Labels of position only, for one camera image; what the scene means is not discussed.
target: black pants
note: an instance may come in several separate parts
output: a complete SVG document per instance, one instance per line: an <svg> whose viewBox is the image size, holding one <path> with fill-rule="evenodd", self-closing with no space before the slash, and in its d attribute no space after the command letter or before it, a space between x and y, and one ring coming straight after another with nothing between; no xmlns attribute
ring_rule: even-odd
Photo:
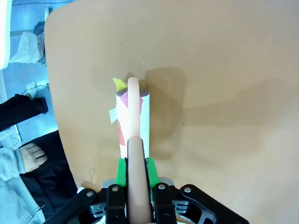
<svg viewBox="0 0 299 224"><path fill-rule="evenodd" d="M0 132L34 117L48 112L45 98L30 100L29 97L15 94L3 104L0 104Z"/></svg>
<svg viewBox="0 0 299 224"><path fill-rule="evenodd" d="M46 220L61 209L77 193L77 186L66 160L64 149L55 131L34 139L48 157L39 168L21 175L36 203L42 208Z"/></svg>

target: green gripper pad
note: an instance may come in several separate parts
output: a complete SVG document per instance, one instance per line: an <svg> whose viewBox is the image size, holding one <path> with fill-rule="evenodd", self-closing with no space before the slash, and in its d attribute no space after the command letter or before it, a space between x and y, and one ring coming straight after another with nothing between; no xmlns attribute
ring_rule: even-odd
<svg viewBox="0 0 299 224"><path fill-rule="evenodd" d="M115 184L126 187L127 185L127 162L126 159L118 159Z"/></svg>
<svg viewBox="0 0 299 224"><path fill-rule="evenodd" d="M153 188L156 184L160 182L153 158L146 159L146 168L149 177L149 186L150 188Z"/></svg>

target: pink paper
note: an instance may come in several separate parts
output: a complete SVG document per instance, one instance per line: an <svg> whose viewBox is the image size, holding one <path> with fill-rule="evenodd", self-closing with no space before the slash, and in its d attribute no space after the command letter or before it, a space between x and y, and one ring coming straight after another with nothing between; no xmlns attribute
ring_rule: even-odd
<svg viewBox="0 0 299 224"><path fill-rule="evenodd" d="M121 101L124 103L124 105L128 108L128 92L125 92L121 96ZM140 114L141 114L141 108L142 108L143 99L140 98Z"/></svg>

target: yellow sticky note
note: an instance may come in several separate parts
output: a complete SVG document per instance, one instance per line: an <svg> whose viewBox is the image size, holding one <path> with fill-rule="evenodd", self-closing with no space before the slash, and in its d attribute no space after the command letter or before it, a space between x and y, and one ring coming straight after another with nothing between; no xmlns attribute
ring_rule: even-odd
<svg viewBox="0 0 299 224"><path fill-rule="evenodd" d="M124 88L126 88L126 84L124 84L123 81L121 81L120 79L118 78L113 78L113 81L116 85L116 91L120 91L120 90L123 90Z"/></svg>

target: gray floor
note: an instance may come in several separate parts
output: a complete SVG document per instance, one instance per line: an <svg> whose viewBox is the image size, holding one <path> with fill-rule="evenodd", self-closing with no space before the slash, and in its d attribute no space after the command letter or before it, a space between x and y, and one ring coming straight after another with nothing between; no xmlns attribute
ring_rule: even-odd
<svg viewBox="0 0 299 224"><path fill-rule="evenodd" d="M11 31L33 30L34 26L44 20L44 12L47 7L54 10L64 6L67 3L53 4L62 2L58 0L16 0L12 6L11 13ZM49 4L28 4L31 2L51 2ZM11 55L18 49L20 36L11 37ZM35 85L44 85L49 82L47 67L37 64L12 63L3 70L4 82L7 91L7 97L10 98L17 94L22 94L26 89ZM40 114L34 118L19 123L18 129L21 136L21 142L26 143L34 138L57 130L57 123L53 111L50 91L47 87L39 86L38 94L45 97L49 112L45 115Z"/></svg>

